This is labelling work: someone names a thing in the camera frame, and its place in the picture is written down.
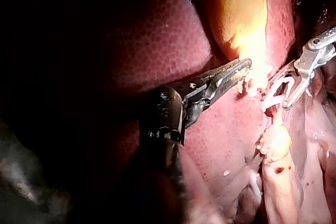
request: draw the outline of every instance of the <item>blood spot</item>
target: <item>blood spot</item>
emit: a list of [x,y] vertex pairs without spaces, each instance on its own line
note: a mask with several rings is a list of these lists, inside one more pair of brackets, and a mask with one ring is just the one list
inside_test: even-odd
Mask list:
[[278,167],[278,168],[275,169],[275,173],[276,174],[282,173],[283,170],[284,170],[283,167]]

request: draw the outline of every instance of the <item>metal jaw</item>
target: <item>metal jaw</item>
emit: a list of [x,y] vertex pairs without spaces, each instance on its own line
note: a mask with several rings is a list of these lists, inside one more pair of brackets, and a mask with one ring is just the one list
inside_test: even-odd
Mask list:
[[[285,99],[281,101],[282,108],[289,110],[292,105],[302,96],[314,78],[316,68],[319,68],[329,62],[335,55],[336,26],[330,27],[327,31],[312,38],[302,48],[302,55],[298,60],[290,62],[284,66],[273,78],[270,79],[269,89],[274,86],[277,89],[282,83],[288,81],[287,93]],[[301,78],[299,84],[292,90],[292,81],[286,76],[296,75]],[[273,92],[266,95],[266,101],[269,101]]]
[[236,59],[187,81],[169,85],[183,99],[187,117],[185,128],[193,125],[203,111],[241,82],[247,76],[251,65],[252,61],[248,58]]

